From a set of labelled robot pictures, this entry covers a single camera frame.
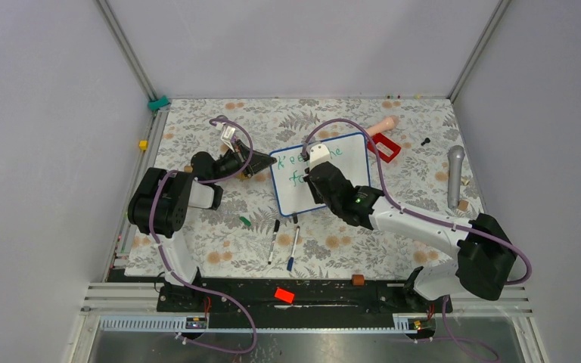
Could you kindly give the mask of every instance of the white wall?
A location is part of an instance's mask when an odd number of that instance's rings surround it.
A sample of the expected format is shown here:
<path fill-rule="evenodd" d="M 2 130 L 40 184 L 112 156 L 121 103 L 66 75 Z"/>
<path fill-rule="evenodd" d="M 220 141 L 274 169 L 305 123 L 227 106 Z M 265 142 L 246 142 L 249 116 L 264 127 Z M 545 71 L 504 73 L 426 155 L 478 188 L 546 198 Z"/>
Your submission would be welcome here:
<path fill-rule="evenodd" d="M 486 207 L 533 262 L 551 362 L 581 361 L 581 2 L 513 2 L 455 106 Z"/>
<path fill-rule="evenodd" d="M 446 96 L 498 0 L 110 0 L 157 93 Z"/>
<path fill-rule="evenodd" d="M 148 124 L 95 3 L 0 0 L 0 362 L 56 362 Z"/>

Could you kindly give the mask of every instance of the metal floor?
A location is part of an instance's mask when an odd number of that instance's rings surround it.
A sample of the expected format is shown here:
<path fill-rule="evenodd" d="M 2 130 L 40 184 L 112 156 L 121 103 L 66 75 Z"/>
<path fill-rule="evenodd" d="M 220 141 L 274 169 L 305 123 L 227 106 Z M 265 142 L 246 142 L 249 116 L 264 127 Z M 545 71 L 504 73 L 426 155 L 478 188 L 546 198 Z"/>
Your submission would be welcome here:
<path fill-rule="evenodd" d="M 446 336 L 441 318 L 436 337 Z M 514 328 L 506 318 L 449 319 L 457 337 L 479 339 L 495 348 L 503 362 L 524 361 Z M 257 347 L 246 355 L 229 355 L 175 341 L 173 334 L 100 331 L 93 346 L 91 363 L 402 363 L 475 362 L 453 342 L 404 343 L 402 334 L 258 334 Z M 206 334 L 205 343 L 237 348 L 250 345 L 249 334 Z M 484 358 L 489 353 L 471 346 Z"/>

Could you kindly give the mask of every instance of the red object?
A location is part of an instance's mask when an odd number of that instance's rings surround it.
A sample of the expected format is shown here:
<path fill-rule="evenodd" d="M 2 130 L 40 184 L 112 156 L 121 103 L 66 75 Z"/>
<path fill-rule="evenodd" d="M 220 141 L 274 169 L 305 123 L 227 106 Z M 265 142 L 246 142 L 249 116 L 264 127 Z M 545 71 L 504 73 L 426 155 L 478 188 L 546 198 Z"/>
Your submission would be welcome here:
<path fill-rule="evenodd" d="M 385 153 L 382 152 L 382 147 L 377 148 L 377 151 L 380 152 L 380 158 L 384 160 L 385 163 L 390 163 L 391 160 L 395 159 L 397 154 L 399 154 L 399 151 L 402 150 L 402 148 L 398 144 L 392 142 L 388 137 L 382 135 L 381 132 L 379 134 L 375 134 L 372 137 L 372 139 L 373 141 L 375 141 L 375 144 L 383 145 L 392 151 L 391 155 L 386 155 Z M 371 144 L 370 141 L 366 144 L 366 147 L 372 153 L 375 153 L 375 149 L 373 148 L 373 145 Z"/>
<path fill-rule="evenodd" d="M 293 303 L 293 299 L 295 299 L 295 294 L 290 292 L 290 291 L 286 291 L 284 289 L 280 289 L 279 287 L 277 288 L 277 291 L 275 291 L 275 297 L 280 299 L 283 302 L 292 304 Z"/>

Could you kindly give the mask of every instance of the teal object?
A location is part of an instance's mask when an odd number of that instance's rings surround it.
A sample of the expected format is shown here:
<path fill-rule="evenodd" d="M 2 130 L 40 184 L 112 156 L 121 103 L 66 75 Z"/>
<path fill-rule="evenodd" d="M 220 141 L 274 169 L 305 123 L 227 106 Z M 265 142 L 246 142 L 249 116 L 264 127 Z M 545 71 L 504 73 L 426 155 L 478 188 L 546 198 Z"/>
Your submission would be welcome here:
<path fill-rule="evenodd" d="M 168 101 L 168 97 L 163 96 L 162 98 L 160 98 L 156 101 L 148 102 L 148 108 L 150 109 L 150 111 L 156 111 L 156 110 L 159 110 L 161 107 L 166 106 L 169 103 L 170 103 L 170 101 Z"/>

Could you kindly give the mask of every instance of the floral pattern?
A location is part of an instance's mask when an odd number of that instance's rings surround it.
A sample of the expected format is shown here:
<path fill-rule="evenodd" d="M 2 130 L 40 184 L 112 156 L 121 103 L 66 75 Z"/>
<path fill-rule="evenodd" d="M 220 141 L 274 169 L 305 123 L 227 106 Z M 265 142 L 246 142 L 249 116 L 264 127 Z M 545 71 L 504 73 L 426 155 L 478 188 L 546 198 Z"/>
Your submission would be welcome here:
<path fill-rule="evenodd" d="M 346 118 L 372 126 L 385 116 L 399 123 L 384 134 L 402 147 L 391 163 L 383 163 L 391 194 L 414 206 L 449 216 L 474 218 L 481 211 L 478 187 L 464 161 L 461 198 L 466 211 L 446 206 L 448 163 L 446 152 L 463 144 L 448 100 L 385 99 L 197 99 L 173 100 L 155 166 L 184 169 L 192 155 L 207 151 L 215 158 L 225 152 L 219 132 L 208 120 L 226 115 L 251 135 L 255 150 L 270 153 L 299 144 L 319 123 Z M 354 132 L 346 124 L 321 130 L 317 139 Z M 421 146 L 429 138 L 430 143 Z M 371 185 L 378 187 L 376 160 L 369 154 Z M 436 265 L 449 257 L 420 241 L 397 234 L 347 225 L 327 209 L 300 215 L 301 238 L 293 271 L 286 270 L 294 237 L 293 222 L 281 217 L 269 170 L 248 180 L 221 183 L 222 204 L 217 211 L 189 209 L 182 229 L 185 242 L 207 277 L 240 278 L 406 278 L 413 268 Z M 247 218 L 246 226 L 240 217 Z M 272 227 L 281 228 L 275 258 L 267 264 Z M 152 239 L 138 231 L 126 266 L 131 276 L 155 276 L 163 270 Z"/>

